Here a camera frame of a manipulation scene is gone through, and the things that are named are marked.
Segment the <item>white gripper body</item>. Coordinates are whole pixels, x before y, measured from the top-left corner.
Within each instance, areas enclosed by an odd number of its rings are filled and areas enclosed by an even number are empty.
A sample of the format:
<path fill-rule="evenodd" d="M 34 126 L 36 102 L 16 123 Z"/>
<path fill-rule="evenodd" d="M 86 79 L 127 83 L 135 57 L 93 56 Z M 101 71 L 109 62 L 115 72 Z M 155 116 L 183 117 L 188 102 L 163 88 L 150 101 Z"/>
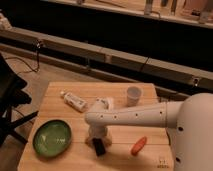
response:
<path fill-rule="evenodd" d="M 88 146 L 92 145 L 92 139 L 101 139 L 105 147 L 112 145 L 112 136 L 107 127 L 104 126 L 90 126 L 86 134 L 85 143 Z"/>

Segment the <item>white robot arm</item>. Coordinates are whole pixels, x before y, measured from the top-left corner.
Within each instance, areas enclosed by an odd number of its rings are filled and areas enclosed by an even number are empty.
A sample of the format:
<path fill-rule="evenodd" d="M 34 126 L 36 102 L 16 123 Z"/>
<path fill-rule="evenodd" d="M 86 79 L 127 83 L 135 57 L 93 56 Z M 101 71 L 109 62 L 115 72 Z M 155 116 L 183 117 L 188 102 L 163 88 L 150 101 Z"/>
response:
<path fill-rule="evenodd" d="M 92 138 L 105 137 L 111 125 L 175 128 L 174 171 L 213 171 L 213 94 L 111 110 L 97 100 L 85 122 Z"/>

